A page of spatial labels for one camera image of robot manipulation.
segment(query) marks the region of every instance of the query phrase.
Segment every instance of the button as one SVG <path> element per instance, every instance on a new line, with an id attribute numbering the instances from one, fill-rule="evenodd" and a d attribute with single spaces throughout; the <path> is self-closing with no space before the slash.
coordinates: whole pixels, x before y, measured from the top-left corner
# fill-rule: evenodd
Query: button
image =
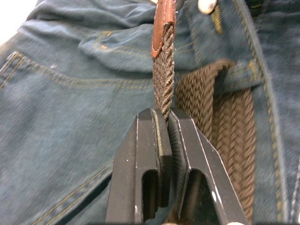
<path id="1" fill-rule="evenodd" d="M 203 14 L 211 13 L 216 7 L 217 0 L 198 0 L 198 9 Z"/>

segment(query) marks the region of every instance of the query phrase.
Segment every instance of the blue denim jeans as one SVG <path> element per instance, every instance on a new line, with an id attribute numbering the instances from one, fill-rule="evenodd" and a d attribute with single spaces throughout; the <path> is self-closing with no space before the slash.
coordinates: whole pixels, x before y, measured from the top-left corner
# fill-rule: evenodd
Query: blue denim jeans
<path id="1" fill-rule="evenodd" d="M 254 222 L 296 221 L 300 15 L 290 5 L 300 4 L 273 0 L 256 24 L 244 0 L 219 4 L 223 34 L 196 0 L 178 12 L 175 73 L 237 62 L 217 78 L 215 94 L 253 90 Z M 39 0 L 1 46 L 1 225 L 105 221 L 114 155 L 135 115 L 154 102 L 154 13 L 150 0 Z M 149 224 L 161 224 L 168 209 Z"/>

